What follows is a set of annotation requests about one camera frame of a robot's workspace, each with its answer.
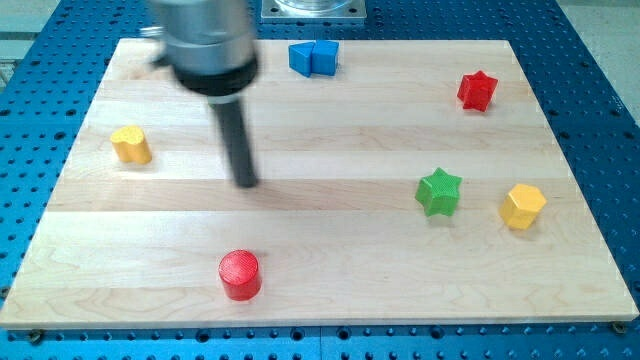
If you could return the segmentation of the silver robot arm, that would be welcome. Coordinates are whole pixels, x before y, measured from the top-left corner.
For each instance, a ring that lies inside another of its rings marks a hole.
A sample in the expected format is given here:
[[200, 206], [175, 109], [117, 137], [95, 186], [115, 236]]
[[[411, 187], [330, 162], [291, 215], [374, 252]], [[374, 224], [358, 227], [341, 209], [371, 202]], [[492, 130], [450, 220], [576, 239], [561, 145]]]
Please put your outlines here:
[[255, 36], [243, 0], [149, 0], [164, 58], [185, 88], [231, 96], [258, 73]]

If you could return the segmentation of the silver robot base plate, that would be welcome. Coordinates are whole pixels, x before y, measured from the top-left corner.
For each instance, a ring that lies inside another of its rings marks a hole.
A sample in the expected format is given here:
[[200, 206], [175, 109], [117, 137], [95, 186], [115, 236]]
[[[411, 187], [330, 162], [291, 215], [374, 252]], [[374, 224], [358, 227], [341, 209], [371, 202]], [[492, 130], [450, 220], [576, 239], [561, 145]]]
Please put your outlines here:
[[260, 17], [266, 22], [353, 21], [367, 18], [365, 0], [262, 0]]

